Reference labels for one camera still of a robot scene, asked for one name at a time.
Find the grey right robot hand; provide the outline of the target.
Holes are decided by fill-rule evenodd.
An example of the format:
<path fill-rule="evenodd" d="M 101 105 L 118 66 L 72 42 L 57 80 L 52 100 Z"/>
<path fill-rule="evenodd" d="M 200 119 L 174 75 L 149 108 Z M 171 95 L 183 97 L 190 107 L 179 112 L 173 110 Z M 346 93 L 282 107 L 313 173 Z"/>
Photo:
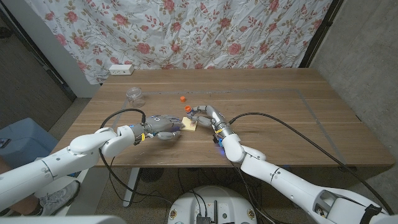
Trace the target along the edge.
<path fill-rule="evenodd" d="M 226 118 L 211 105 L 194 107 L 187 113 L 187 117 L 202 126 L 212 127 L 215 134 L 222 138 L 234 134 Z"/>

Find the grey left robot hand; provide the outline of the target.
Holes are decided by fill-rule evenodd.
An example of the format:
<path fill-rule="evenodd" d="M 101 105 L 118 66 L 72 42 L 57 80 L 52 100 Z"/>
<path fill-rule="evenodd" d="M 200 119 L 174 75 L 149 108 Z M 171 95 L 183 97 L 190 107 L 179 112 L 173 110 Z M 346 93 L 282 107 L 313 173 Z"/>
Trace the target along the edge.
<path fill-rule="evenodd" d="M 146 117 L 143 127 L 148 136 L 167 141 L 180 135 L 185 125 L 178 117 L 172 115 L 155 115 Z"/>

